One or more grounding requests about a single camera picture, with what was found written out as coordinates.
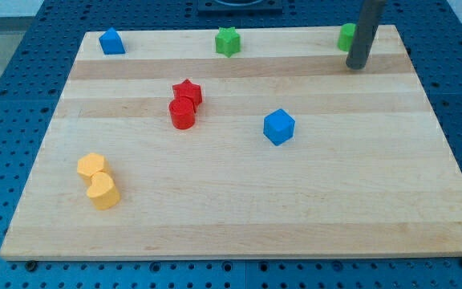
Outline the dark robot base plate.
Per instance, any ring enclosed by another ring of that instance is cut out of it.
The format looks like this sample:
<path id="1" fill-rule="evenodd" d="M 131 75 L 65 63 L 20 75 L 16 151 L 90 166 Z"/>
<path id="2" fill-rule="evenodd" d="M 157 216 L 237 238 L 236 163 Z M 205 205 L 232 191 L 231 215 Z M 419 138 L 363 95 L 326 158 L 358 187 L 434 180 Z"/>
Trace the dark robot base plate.
<path id="1" fill-rule="evenodd" d="M 281 12 L 282 0 L 197 0 L 199 14 Z"/>

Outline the grey cylindrical robot arm rod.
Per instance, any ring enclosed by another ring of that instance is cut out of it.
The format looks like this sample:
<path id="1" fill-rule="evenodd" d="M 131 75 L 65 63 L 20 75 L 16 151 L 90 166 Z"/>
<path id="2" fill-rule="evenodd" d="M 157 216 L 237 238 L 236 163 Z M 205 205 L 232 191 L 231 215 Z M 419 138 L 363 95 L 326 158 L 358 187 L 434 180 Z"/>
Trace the grey cylindrical robot arm rod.
<path id="1" fill-rule="evenodd" d="M 352 70 L 363 69 L 369 58 L 373 41 L 386 5 L 386 0 L 364 0 L 346 65 Z"/>

